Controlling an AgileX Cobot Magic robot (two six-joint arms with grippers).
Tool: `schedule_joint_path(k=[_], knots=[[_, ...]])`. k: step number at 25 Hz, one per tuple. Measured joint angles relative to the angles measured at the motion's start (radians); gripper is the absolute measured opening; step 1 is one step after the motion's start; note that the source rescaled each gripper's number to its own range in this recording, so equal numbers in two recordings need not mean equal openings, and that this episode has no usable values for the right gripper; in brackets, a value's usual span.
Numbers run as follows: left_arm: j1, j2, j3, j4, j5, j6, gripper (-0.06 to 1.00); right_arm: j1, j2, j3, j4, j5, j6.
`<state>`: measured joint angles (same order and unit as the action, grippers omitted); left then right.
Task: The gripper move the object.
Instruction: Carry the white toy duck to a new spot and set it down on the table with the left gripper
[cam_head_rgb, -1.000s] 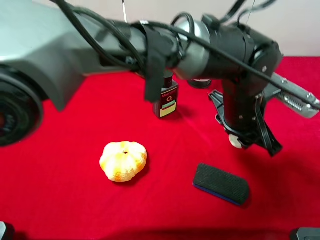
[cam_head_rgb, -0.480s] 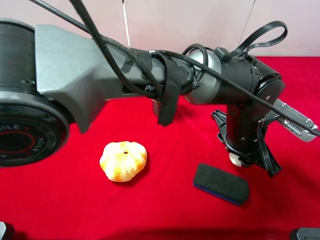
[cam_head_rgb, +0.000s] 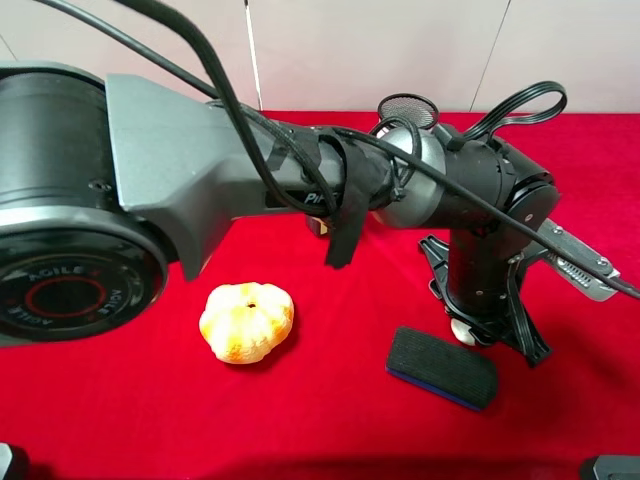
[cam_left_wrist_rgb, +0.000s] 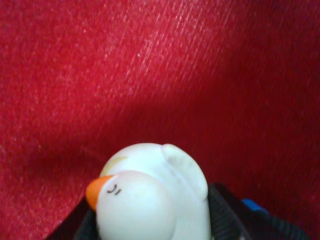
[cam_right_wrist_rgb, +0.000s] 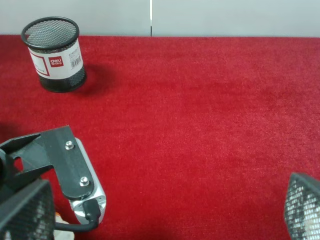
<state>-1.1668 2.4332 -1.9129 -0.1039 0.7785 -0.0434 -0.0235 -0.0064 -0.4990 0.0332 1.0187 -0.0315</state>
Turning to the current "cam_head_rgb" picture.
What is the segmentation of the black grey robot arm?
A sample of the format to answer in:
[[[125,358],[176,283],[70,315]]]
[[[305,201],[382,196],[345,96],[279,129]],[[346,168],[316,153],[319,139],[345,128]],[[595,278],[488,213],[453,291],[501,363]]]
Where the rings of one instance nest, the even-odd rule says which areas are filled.
[[[550,352],[519,291],[543,249],[514,228],[551,228],[550,174],[499,139],[447,125],[381,138],[285,125],[309,167],[262,121],[265,167],[296,206],[329,215],[328,261],[349,263],[366,214],[389,227],[444,228],[421,246],[432,291],[473,337],[537,364]],[[149,80],[106,80],[63,64],[1,66],[1,344],[109,332],[161,295],[171,263],[204,269],[239,218],[285,213],[224,107]]]

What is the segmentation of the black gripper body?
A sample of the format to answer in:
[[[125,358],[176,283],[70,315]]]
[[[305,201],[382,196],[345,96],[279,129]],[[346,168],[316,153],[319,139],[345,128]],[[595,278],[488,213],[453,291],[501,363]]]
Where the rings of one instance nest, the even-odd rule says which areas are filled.
[[[429,235],[419,248],[433,274],[429,288],[452,320],[463,325],[472,343],[482,347],[503,343],[535,367],[551,349],[520,297],[524,275],[534,261],[525,254],[530,243],[510,227],[486,235],[452,229],[448,242]]]

